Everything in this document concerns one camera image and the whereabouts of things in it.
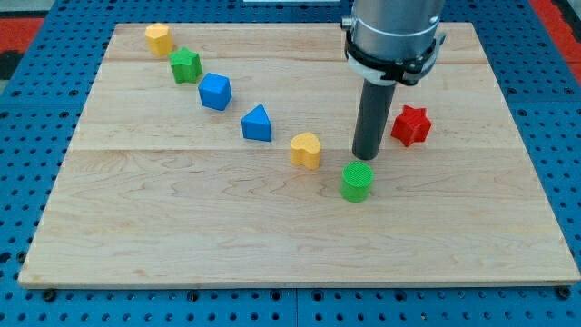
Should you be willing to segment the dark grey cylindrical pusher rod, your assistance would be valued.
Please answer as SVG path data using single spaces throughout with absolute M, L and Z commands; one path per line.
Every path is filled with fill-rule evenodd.
M 372 160 L 378 155 L 395 89 L 395 83 L 376 85 L 364 81 L 352 145 L 357 158 Z

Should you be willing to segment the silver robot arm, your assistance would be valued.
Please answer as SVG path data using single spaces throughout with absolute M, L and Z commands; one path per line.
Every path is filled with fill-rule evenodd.
M 398 84 L 413 86 L 436 63 L 446 35 L 437 32 L 443 0 L 356 0 L 341 19 L 348 66 L 363 78 L 353 154 L 379 152 Z

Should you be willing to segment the black and white wrist mount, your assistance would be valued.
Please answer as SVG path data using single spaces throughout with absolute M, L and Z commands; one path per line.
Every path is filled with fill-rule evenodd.
M 348 31 L 346 33 L 344 53 L 348 66 L 372 84 L 387 86 L 401 83 L 406 86 L 413 86 L 434 67 L 446 36 L 445 33 L 437 34 L 430 46 L 418 57 L 383 60 L 365 54 L 352 41 L 352 32 Z

